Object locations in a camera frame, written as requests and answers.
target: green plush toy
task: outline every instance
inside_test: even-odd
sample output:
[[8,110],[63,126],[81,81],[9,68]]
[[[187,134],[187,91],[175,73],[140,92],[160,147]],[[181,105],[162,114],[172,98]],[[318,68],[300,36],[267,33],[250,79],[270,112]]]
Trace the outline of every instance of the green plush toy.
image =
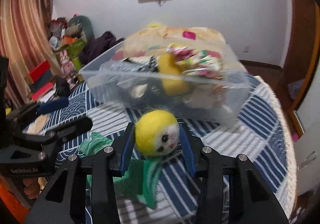
[[[91,140],[86,139],[79,147],[83,156],[94,155],[106,146],[110,146],[112,140],[99,133],[92,132]],[[151,209],[156,208],[156,186],[161,174],[158,161],[137,160],[131,158],[129,169],[122,178],[113,177],[115,193],[123,195],[127,199],[137,200]],[[91,188],[92,176],[87,176],[89,188]]]

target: curtain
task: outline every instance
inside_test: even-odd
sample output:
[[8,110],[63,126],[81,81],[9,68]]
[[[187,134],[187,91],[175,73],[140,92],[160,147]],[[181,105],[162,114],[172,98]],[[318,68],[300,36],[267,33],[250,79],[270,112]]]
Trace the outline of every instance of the curtain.
[[24,77],[41,62],[48,60],[53,74],[60,74],[47,39],[49,8],[44,0],[0,0],[0,55],[9,58],[5,96],[15,107],[27,101]]

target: black bracket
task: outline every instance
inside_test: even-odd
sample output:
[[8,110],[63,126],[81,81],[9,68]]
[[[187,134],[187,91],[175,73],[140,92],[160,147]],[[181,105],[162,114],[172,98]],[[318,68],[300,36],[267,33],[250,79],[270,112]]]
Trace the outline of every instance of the black bracket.
[[229,224],[288,224],[276,196],[246,155],[220,155],[192,136],[186,123],[182,129],[195,159],[190,174],[203,178],[195,224],[221,223],[224,175],[229,176]]
[[87,175],[92,175],[94,223],[120,224],[113,177],[128,170],[134,142],[134,124],[129,123],[121,137],[95,155],[70,155],[39,195],[25,224],[85,223]]

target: orange object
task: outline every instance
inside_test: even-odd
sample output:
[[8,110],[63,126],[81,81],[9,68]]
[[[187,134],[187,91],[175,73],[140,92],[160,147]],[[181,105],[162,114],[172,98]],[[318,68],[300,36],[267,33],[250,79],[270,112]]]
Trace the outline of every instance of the orange object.
[[29,210],[24,208],[21,203],[0,184],[0,197],[11,214],[16,220],[23,224]]

